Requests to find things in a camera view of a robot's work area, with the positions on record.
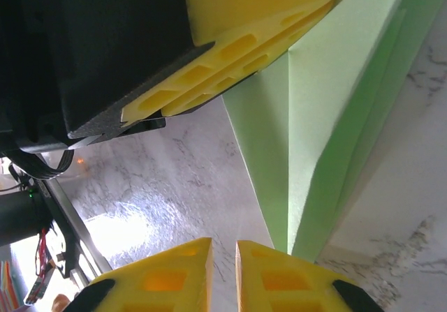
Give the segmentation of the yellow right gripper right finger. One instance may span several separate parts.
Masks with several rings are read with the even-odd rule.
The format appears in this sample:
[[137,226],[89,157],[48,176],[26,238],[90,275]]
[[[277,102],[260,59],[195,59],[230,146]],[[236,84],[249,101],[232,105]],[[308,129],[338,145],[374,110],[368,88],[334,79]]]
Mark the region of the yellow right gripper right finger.
[[236,246],[238,310],[380,311],[351,279],[249,240]]

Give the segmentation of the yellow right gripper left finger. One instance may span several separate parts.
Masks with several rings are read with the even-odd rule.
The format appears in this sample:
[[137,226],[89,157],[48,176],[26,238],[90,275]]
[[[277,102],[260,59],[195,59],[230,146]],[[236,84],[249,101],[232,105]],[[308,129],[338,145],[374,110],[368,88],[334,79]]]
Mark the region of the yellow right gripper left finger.
[[70,311],[209,311],[212,239],[203,237],[95,278]]

